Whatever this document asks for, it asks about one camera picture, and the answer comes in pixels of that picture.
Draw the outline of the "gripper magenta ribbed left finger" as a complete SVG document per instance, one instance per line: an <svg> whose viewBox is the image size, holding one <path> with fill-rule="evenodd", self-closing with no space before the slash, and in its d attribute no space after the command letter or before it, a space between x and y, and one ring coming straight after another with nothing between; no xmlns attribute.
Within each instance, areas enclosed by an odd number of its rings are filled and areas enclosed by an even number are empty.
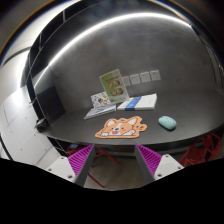
<svg viewBox="0 0 224 224"><path fill-rule="evenodd" d="M60 156L46 170L83 187L94 156L95 146L90 145L69 157Z"/></svg>

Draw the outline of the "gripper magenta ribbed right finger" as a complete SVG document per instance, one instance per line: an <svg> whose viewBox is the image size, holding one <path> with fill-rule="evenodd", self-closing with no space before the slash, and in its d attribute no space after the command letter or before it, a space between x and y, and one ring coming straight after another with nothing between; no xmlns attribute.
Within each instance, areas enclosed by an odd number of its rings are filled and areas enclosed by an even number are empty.
<svg viewBox="0 0 224 224"><path fill-rule="evenodd" d="M147 184L183 169L171 155L160 155L139 144L135 146L134 154Z"/></svg>

